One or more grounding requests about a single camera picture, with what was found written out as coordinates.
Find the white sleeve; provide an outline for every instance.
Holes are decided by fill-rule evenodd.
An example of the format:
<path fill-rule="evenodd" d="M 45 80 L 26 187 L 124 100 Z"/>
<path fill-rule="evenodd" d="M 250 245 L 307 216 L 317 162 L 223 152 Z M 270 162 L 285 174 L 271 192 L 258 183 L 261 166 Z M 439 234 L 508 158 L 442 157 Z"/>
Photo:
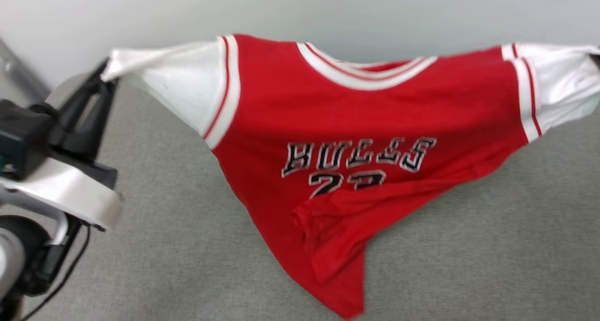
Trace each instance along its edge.
<path fill-rule="evenodd" d="M 510 44 L 502 47 L 515 66 L 521 122 L 529 141 L 551 127 L 592 114 L 600 101 L 596 46 Z"/>
<path fill-rule="evenodd" d="M 159 50 L 116 49 L 101 78 L 121 78 L 143 89 L 204 137 L 225 97 L 226 54 L 222 39 Z"/>

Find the white wall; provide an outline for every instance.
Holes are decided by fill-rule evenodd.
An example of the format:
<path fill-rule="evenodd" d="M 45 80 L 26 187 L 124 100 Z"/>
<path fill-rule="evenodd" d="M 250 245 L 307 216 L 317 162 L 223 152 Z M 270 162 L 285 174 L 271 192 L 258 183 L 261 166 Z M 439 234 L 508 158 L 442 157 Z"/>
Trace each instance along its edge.
<path fill-rule="evenodd" d="M 0 37 L 49 85 L 112 47 L 243 32 L 355 61 L 519 41 L 599 43 L 598 0 L 0 0 Z"/>

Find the white armhole trim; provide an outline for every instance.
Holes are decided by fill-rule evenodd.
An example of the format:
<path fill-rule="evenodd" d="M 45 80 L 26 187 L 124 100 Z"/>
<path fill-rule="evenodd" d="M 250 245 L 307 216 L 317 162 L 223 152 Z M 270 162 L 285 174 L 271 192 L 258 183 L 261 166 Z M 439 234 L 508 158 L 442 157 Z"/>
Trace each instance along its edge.
<path fill-rule="evenodd" d="M 221 37 L 219 43 L 225 48 L 225 91 L 222 93 L 224 96 L 214 120 L 203 135 L 204 141 L 211 149 L 216 148 L 227 133 L 238 109 L 241 93 L 238 43 L 233 35 Z"/>
<path fill-rule="evenodd" d="M 228 36 L 160 50 L 113 50 L 101 77 L 122 77 L 148 92 L 215 148 L 240 99 L 237 48 Z"/>
<path fill-rule="evenodd" d="M 510 44 L 504 60 L 515 67 L 521 123 L 529 142 L 551 127 L 592 114 L 600 101 L 600 69 L 594 46 Z"/>

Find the basketball jersey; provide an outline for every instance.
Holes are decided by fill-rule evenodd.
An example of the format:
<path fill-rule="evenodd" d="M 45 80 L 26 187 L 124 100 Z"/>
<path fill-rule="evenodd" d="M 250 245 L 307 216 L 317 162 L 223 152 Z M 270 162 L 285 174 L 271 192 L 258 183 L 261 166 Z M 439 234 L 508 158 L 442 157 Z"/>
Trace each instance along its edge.
<path fill-rule="evenodd" d="M 125 75 L 199 131 L 284 270 L 343 318 L 363 310 L 377 232 L 591 114 L 592 46 L 510 44 L 357 64 L 247 35 L 117 50 Z"/>

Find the red stripe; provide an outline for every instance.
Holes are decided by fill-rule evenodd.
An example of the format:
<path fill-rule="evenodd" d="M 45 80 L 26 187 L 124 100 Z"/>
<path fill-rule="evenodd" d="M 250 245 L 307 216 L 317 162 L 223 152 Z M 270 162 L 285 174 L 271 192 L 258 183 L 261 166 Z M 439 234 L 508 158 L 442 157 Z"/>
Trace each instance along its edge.
<path fill-rule="evenodd" d="M 519 57 L 519 54 L 517 54 L 517 44 L 516 43 L 512 44 L 512 54 L 515 56 L 515 59 Z"/>
<path fill-rule="evenodd" d="M 527 60 L 523 59 L 525 63 L 525 67 L 527 67 L 527 75 L 529 75 L 529 88 L 531 89 L 531 116 L 533 118 L 533 123 L 535 124 L 535 129 L 538 131 L 538 137 L 542 136 L 542 130 L 540 129 L 540 124 L 538 123 L 538 116 L 536 115 L 535 110 L 535 83 L 533 82 L 533 74 L 531 70 L 531 66 Z"/>
<path fill-rule="evenodd" d="M 318 58 L 320 58 L 322 61 L 324 61 L 325 63 L 327 63 L 327 65 L 329 65 L 333 69 L 335 69 L 335 70 L 337 70 L 337 71 L 339 71 L 341 73 L 344 73 L 346 75 L 350 75 L 352 77 L 360 78 L 362 80 L 381 81 L 381 80 L 387 80 L 388 78 L 396 77 L 398 75 L 407 73 L 407 70 L 403 70 L 403 71 L 400 71 L 399 73 L 396 73 L 396 74 L 393 74 L 393 75 L 390 75 L 390 76 L 386 76 L 386 77 L 364 77 L 364 76 L 361 76 L 361 75 L 356 75 L 356 74 L 353 74 L 353 73 L 351 73 L 349 71 L 345 71 L 343 69 L 340 69 L 339 67 L 337 67 L 336 65 L 334 65 L 333 63 L 331 63 L 328 59 L 324 58 L 323 56 L 321 56 L 320 54 L 318 54 L 317 52 L 315 52 L 315 50 L 312 47 L 310 47 L 308 44 L 304 44 L 304 45 L 308 48 L 308 50 L 310 50 L 312 52 L 312 54 L 314 54 L 315 56 L 317 56 Z M 412 67 L 417 66 L 419 63 L 422 63 L 424 60 L 425 59 L 420 59 L 416 63 L 413 63 Z"/>
<path fill-rule="evenodd" d="M 223 110 L 223 106 L 225 105 L 225 100 L 227 99 L 227 92 L 229 92 L 229 43 L 227 42 L 226 37 L 222 37 L 223 41 L 225 41 L 225 93 L 223 93 L 223 97 L 221 99 L 221 105 L 219 105 L 219 110 L 217 111 L 217 115 L 212 119 L 212 123 L 210 127 L 208 127 L 208 131 L 204 134 L 202 139 L 206 140 L 206 137 L 210 135 L 212 129 L 215 127 L 217 119 Z"/>

